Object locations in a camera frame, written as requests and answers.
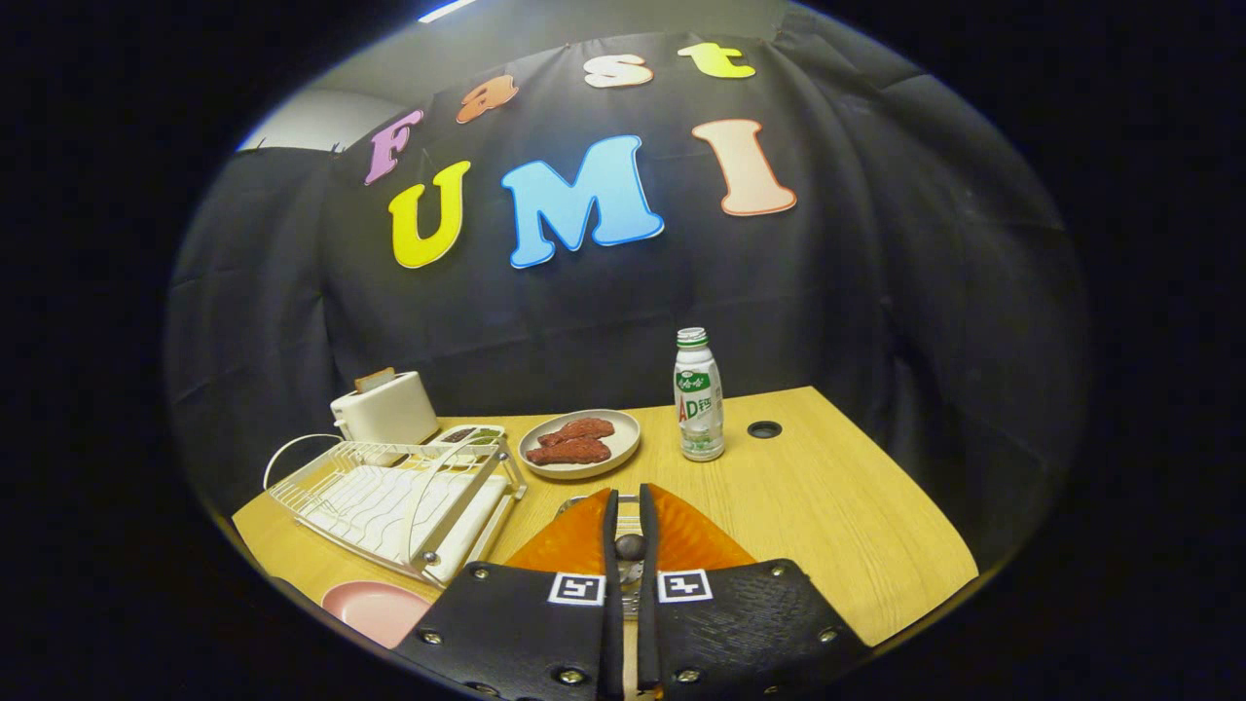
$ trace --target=pink plate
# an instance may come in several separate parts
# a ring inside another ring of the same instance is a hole
[[[341,623],[390,650],[411,633],[429,604],[384,581],[348,581],[324,593],[320,606]]]

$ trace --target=wall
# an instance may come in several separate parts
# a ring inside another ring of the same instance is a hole
[[[287,146],[330,151],[349,147],[402,110],[388,100],[345,90],[304,90],[277,108],[239,146],[239,151]]]
[[[477,0],[431,22],[395,27],[309,87],[401,105],[563,44],[650,31],[774,39],[787,0]]]

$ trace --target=plastic bottle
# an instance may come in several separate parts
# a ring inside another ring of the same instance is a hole
[[[675,334],[675,413],[684,458],[704,463],[723,454],[723,382],[704,327]]]

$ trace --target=toaster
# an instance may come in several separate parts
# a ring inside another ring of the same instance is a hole
[[[417,372],[399,374],[368,392],[339,397],[329,410],[333,426],[346,441],[416,446],[437,431],[437,415]]]

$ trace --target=blue letter m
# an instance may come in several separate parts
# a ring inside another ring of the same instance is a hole
[[[584,242],[593,203],[599,222],[593,240],[616,245],[662,233],[662,217],[649,210],[635,169],[637,136],[612,136],[593,143],[579,164],[576,184],[567,184],[545,161],[525,163],[502,177],[515,195],[515,252],[511,264],[527,268],[553,258],[554,245],[541,233],[541,217],[568,250]]]

